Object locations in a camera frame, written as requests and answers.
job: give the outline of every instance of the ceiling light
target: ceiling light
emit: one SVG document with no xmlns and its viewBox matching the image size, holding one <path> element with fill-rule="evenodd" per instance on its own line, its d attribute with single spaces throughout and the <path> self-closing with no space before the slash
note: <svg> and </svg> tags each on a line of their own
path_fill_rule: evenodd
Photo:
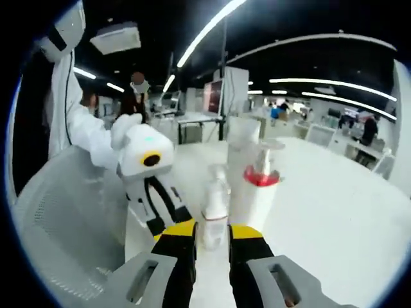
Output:
<svg viewBox="0 0 411 308">
<path fill-rule="evenodd" d="M 247 93 L 248 94 L 262 94 L 263 91 L 262 90 L 249 90 Z"/>
<path fill-rule="evenodd" d="M 272 94 L 287 94 L 287 91 L 284 90 L 273 90 L 271 91 Z"/>
<path fill-rule="evenodd" d="M 78 67 L 74 67 L 73 71 L 77 74 L 83 75 L 84 77 L 88 77 L 90 79 L 96 79 L 96 75 L 90 74 L 89 72 L 79 69 Z"/>
<path fill-rule="evenodd" d="M 165 84 L 165 86 L 162 90 L 163 93 L 167 92 L 167 90 L 170 87 L 171 83 L 173 82 L 174 78 L 175 78 L 175 75 L 170 75 L 170 77 L 168 78 L 168 80 L 167 80 L 167 82 L 166 82 L 166 84 Z"/>
<path fill-rule="evenodd" d="M 369 105 L 366 105 L 366 104 L 363 104 L 363 103 L 359 103 L 359 102 L 357 102 L 357 101 L 352 101 L 352 100 L 350 100 L 350 99 L 339 98 L 338 96 L 331 96 L 331 95 L 325 95 L 325 94 L 311 93 L 311 92 L 302 92 L 301 94 L 302 94 L 302 95 L 305 95 L 305 96 L 313 96 L 313 97 L 316 97 L 316 98 L 327 98 L 327 99 L 333 99 L 333 100 L 335 100 L 335 101 L 343 101 L 343 102 L 345 102 L 345 103 L 353 104 L 353 105 L 356 105 L 356 106 L 359 106 L 359 107 L 362 107 L 362 108 L 366 108 L 366 109 L 368 109 L 368 110 L 372 110 L 372 111 L 374 111 L 374 112 L 378 112 L 379 114 L 382 114 L 383 116 L 389 117 L 390 119 L 393 119 L 393 120 L 396 120 L 396 119 L 397 119 L 396 117 L 394 117 L 393 115 L 391 115 L 391 114 L 389 114 L 389 113 L 387 113 L 387 112 L 385 112 L 385 111 L 382 111 L 382 110 L 380 110 L 380 109 L 377 109 L 377 108 L 375 108 L 375 107 L 373 107 L 373 106 L 369 106 Z"/>
<path fill-rule="evenodd" d="M 110 87 L 110 88 L 112 88 L 112 89 L 114 89 L 114 90 L 120 91 L 121 93 L 124 92 L 124 89 L 123 89 L 123 88 L 120 88 L 120 87 L 118 87 L 118 86 L 116 86 L 116 85 L 113 85 L 113 84 L 110 83 L 110 82 L 107 82 L 107 86 Z"/>
<path fill-rule="evenodd" d="M 317 92 L 323 93 L 323 94 L 335 95 L 335 91 L 333 87 L 327 87 L 327 88 L 315 87 L 314 90 L 316 90 Z"/>
<path fill-rule="evenodd" d="M 367 87 L 363 87 L 362 85 L 355 85 L 353 83 L 347 83 L 342 81 L 335 81 L 335 80 L 324 80 L 324 79 L 311 79 L 311 78 L 280 78 L 280 79 L 270 79 L 270 83 L 281 83 L 281 82 L 308 82 L 308 83 L 325 83 L 327 85 L 343 85 L 345 87 L 350 87 L 358 90 L 367 91 L 370 93 L 374 93 L 384 98 L 388 98 L 392 101 L 397 101 L 397 99 L 391 95 L 386 93 L 382 93 L 380 91 L 370 89 Z"/>
<path fill-rule="evenodd" d="M 182 55 L 181 59 L 177 63 L 177 67 L 182 67 L 187 59 L 191 56 L 191 54 L 194 52 L 194 49 L 197 47 L 197 45 L 202 41 L 202 39 L 227 15 L 229 15 L 232 11 L 234 11 L 237 7 L 242 5 L 246 0 L 232 0 L 230 1 L 229 4 L 224 6 L 221 11 L 217 13 L 213 17 L 213 19 L 210 20 L 208 24 L 204 27 L 203 30 L 197 35 L 197 37 L 192 41 L 192 43 L 188 46 L 186 52 Z"/>
</svg>

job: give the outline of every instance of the white partition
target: white partition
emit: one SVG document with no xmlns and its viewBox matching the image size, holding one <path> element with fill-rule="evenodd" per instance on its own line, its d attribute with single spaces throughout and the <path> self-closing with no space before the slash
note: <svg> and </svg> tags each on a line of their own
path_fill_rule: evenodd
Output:
<svg viewBox="0 0 411 308">
<path fill-rule="evenodd" d="M 394 97 L 397 123 L 394 130 L 396 159 L 389 182 L 411 197 L 411 76 L 404 64 L 394 61 Z"/>
</svg>

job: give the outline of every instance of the white pillar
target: white pillar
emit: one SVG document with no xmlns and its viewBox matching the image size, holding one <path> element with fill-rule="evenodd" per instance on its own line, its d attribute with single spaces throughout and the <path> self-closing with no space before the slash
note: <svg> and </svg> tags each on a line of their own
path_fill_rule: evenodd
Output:
<svg viewBox="0 0 411 308">
<path fill-rule="evenodd" d="M 397 98 L 394 145 L 398 146 L 389 182 L 411 197 L 411 76 L 397 60 L 394 60 L 393 73 L 393 96 Z"/>
<path fill-rule="evenodd" d="M 227 66 L 224 71 L 224 111 L 225 115 L 243 112 L 249 95 L 249 72 L 245 69 Z"/>
<path fill-rule="evenodd" d="M 221 78 L 221 76 L 220 76 L 220 70 L 218 69 L 218 70 L 216 70 L 214 73 L 213 73 L 213 81 L 217 81 L 217 80 L 219 80 Z"/>
<path fill-rule="evenodd" d="M 186 92 L 186 111 L 195 112 L 196 111 L 196 88 L 187 88 Z"/>
</svg>

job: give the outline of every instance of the spray bottle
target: spray bottle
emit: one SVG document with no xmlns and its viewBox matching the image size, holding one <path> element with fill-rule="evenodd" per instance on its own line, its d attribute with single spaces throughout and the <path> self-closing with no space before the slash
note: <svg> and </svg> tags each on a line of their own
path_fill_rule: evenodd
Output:
<svg viewBox="0 0 411 308">
<path fill-rule="evenodd" d="M 280 182 L 280 173 L 274 169 L 274 150 L 284 148 L 279 142 L 260 143 L 253 163 L 243 170 L 239 193 L 230 203 L 229 223 L 248 225 L 263 231 L 268 213 L 271 210 L 275 192 Z"/>
<path fill-rule="evenodd" d="M 227 236 L 230 187 L 227 183 L 223 165 L 210 167 L 212 179 L 207 186 L 205 206 L 202 209 L 203 221 L 200 236 L 208 250 L 219 247 Z"/>
</svg>

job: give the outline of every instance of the white robot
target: white robot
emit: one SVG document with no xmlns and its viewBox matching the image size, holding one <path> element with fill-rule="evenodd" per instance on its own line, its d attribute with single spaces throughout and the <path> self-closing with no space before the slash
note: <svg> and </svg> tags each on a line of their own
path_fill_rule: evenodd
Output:
<svg viewBox="0 0 411 308">
<path fill-rule="evenodd" d="M 191 215 L 169 178 L 173 143 L 147 124 L 130 126 L 126 117 L 120 117 L 111 130 L 112 148 L 119 153 L 117 172 L 125 185 L 129 208 L 139 221 L 156 239 L 166 227 L 150 197 L 150 186 L 159 193 L 175 223 L 190 220 Z"/>
</svg>

